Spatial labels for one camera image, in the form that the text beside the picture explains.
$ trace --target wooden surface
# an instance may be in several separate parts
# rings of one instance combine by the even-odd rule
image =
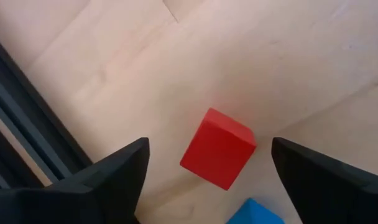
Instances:
[[[276,135],[378,174],[378,0],[0,0],[0,41],[93,161],[150,137],[143,224],[300,223]],[[178,165],[210,106],[260,142],[227,192]]]

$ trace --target red block side face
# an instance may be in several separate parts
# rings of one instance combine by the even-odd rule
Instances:
[[[180,165],[228,190],[255,147],[252,142],[204,119]]]

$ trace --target red block top face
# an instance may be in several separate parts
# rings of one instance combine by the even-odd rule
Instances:
[[[256,148],[252,131],[208,110],[181,160],[181,166],[227,190]]]

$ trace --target toy block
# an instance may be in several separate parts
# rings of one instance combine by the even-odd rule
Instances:
[[[249,128],[210,108],[180,165],[228,190],[256,146]]]
[[[227,224],[284,224],[284,221],[249,198]]]

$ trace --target red block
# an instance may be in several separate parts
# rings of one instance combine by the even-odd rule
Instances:
[[[180,164],[228,190],[256,146],[249,128],[210,108]]]

